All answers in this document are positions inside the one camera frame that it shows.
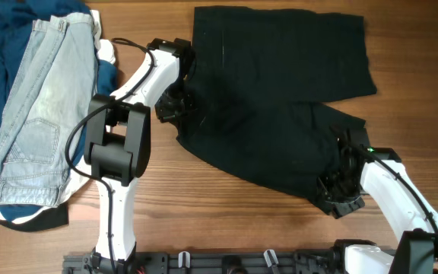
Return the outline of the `black shorts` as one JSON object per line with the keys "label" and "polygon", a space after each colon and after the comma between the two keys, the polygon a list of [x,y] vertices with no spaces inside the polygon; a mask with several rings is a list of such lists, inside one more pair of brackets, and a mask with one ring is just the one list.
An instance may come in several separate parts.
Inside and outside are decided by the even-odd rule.
{"label": "black shorts", "polygon": [[309,200],[339,167],[336,127],[365,122],[331,102],[374,95],[363,17],[299,9],[197,7],[188,82],[196,111],[178,128],[187,151],[229,174]]}

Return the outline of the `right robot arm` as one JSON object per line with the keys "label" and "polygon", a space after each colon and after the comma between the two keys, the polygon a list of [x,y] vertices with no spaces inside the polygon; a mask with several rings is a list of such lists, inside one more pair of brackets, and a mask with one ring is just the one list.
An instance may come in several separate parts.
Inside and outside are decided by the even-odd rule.
{"label": "right robot arm", "polygon": [[328,273],[438,273],[438,212],[409,178],[391,148],[374,148],[363,130],[341,131],[340,166],[317,180],[322,200],[340,218],[363,207],[363,195],[378,205],[397,238],[387,253],[365,240],[337,240],[326,261]]}

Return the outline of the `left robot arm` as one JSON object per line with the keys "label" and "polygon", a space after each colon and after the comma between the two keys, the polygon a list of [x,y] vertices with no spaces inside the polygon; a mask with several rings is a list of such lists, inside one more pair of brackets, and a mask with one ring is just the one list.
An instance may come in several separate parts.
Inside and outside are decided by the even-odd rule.
{"label": "left robot arm", "polygon": [[132,77],[109,96],[96,95],[86,118],[84,161],[100,194],[100,235],[89,267],[135,273],[134,196],[151,155],[151,116],[179,126],[195,110],[184,88],[195,61],[188,40],[154,39]]}

